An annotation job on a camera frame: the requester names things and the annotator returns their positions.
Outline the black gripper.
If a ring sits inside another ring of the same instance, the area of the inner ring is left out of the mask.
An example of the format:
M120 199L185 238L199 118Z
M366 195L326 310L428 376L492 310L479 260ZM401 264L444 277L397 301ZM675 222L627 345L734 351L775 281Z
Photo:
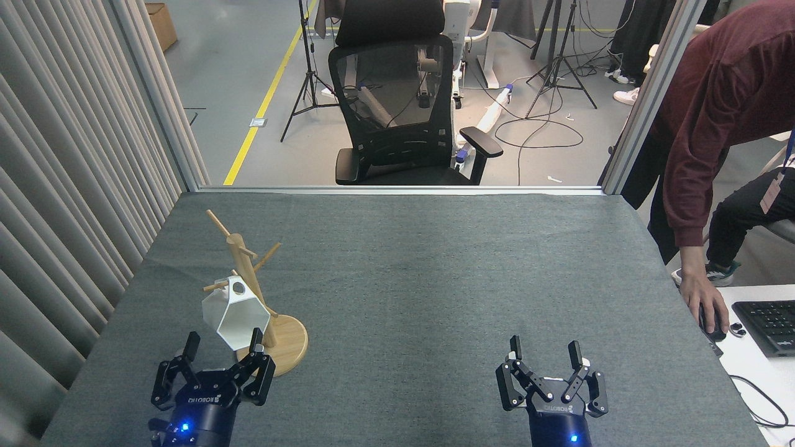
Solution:
M568 343L573 374L568 381L545 380L522 360L520 337L509 339L509 354L495 370L503 410L526 407L533 446L591 446L585 414L600 418L609 412L601 388L604 374L582 357L577 340ZM588 385L588 401L579 395Z
M201 343L196 332L188 334L181 354L159 363L151 404L158 410L171 408L171 389L178 373L185 384L177 391L170 418L151 419L153 446L228 446L242 401L264 405L275 376L275 362L262 345L263 333L254 328L249 351L227 370L195 373L191 362Z

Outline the person's right hand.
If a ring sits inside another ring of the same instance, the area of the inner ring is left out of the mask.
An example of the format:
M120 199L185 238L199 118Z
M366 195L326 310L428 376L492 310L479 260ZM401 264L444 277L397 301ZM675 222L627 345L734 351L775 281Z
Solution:
M696 323L705 333L720 331L726 334L730 329L728 308L723 295L710 283L704 273L689 273L681 270L679 294Z

